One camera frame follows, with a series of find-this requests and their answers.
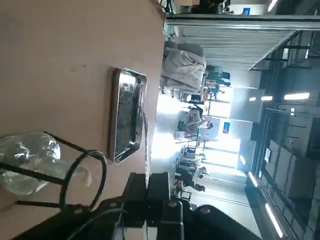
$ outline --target black machine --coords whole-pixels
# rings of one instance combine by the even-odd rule
[[[68,205],[15,240],[123,240],[125,228],[157,228],[157,240],[256,240],[255,234],[211,205],[192,211],[170,197],[169,174],[131,173],[122,196],[89,206]]]

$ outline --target chair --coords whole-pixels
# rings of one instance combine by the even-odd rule
[[[200,117],[199,111],[197,110],[191,110],[187,113],[187,123],[186,126],[189,127],[191,125],[195,125],[197,128],[199,128],[199,126],[202,123],[202,119]]]

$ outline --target table surface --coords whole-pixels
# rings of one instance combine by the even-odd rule
[[[4,1],[0,134],[46,130],[106,153],[114,68],[129,68],[147,77],[145,112],[151,147],[165,40],[164,18],[158,10],[157,4],[145,0]],[[62,149],[66,161],[78,156]],[[68,203],[87,205],[97,191],[100,163],[88,159],[85,164],[92,172],[91,187],[76,177],[68,189]],[[109,162],[107,167],[101,200],[121,195],[131,172],[144,173],[144,141],[128,160],[120,165]],[[19,199],[57,202],[59,192],[59,186],[49,184]],[[3,189],[0,194],[3,240],[58,211],[13,206],[17,196]]]

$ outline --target white cloth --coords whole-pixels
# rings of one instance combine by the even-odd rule
[[[165,51],[167,57],[161,76],[198,90],[207,66],[205,57],[169,47],[166,47]]]

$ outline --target metal tray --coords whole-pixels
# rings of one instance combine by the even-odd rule
[[[109,158],[115,164],[139,150],[144,125],[147,78],[127,68],[116,69],[109,139]]]

